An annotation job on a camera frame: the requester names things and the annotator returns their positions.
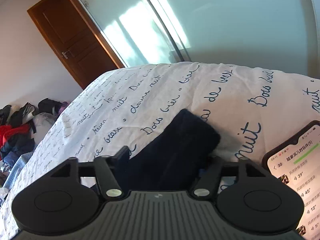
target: pile of clothes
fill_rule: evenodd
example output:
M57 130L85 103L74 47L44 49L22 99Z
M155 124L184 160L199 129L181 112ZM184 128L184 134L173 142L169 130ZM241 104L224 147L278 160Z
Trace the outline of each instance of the pile of clothes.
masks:
M0 110L0 207L36 146L68 105L46 98L38 108L26 103Z
M0 160L3 160L4 164L0 170L2 172L10 171L21 155L33 152L37 145L33 138L34 136L32 136L37 132L34 123L35 116L46 113L51 116L42 115L41 118L56 120L67 106L67 102L61 103L46 98L39 102L38 108L30 103L26 103L21 108L7 105L1 109Z

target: door handle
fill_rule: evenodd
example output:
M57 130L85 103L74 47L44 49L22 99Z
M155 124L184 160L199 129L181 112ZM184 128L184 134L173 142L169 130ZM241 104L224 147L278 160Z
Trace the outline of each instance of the door handle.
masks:
M69 57L67 56L67 52L69 52L69 50L61 53L61 54L65 57L65 59L68 59L68 58L69 58Z

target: white bedsheet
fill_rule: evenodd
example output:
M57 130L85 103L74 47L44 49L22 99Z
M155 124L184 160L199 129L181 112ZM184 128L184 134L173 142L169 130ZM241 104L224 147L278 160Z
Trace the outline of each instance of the white bedsheet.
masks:
M320 80L306 76L223 64L182 62L107 72L63 112L21 171L0 210L0 240L17 232L11 213L15 195L68 157L92 161L123 145L135 156L187 108L220 133L215 154L260 162L319 120L319 89Z

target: phone screen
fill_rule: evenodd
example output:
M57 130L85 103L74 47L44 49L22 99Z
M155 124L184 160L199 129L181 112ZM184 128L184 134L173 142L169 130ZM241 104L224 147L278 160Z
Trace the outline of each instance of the phone screen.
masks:
M297 192L304 213L297 232L307 240L320 239L320 126L314 125L296 145L288 145L267 161L272 175Z

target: wooden door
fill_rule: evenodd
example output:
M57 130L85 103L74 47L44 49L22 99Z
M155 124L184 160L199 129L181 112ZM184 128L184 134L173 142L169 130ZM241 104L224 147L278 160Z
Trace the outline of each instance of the wooden door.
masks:
M69 0L41 0L28 13L83 89L106 71L117 69Z

